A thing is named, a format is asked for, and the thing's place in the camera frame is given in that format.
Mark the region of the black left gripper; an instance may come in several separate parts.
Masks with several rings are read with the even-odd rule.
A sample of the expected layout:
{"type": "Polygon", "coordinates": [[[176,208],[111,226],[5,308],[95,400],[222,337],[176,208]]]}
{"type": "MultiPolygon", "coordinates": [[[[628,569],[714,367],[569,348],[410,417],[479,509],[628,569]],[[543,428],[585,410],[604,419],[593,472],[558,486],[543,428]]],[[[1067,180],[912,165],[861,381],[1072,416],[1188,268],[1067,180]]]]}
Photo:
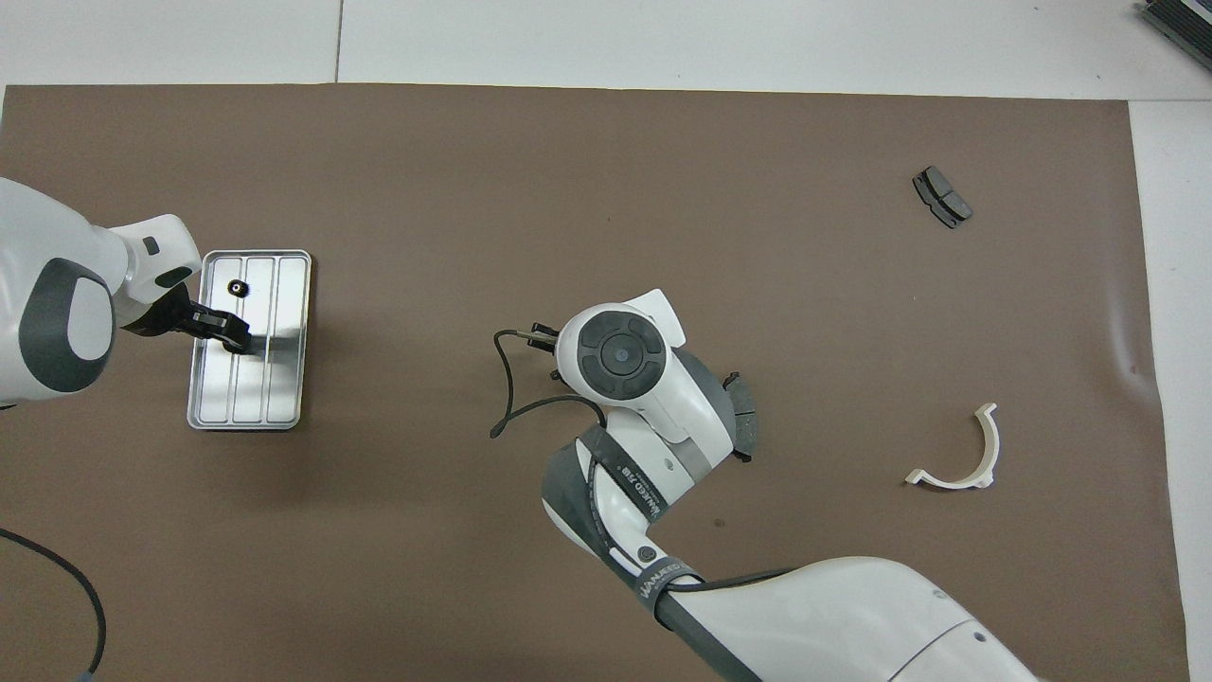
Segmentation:
{"type": "Polygon", "coordinates": [[[181,332],[196,338],[225,338],[228,353],[246,355],[255,353],[255,337],[245,322],[231,322],[231,314],[213,310],[193,302],[185,283],[177,283],[152,303],[135,322],[121,329],[135,336],[155,337],[168,332],[181,332]]]}

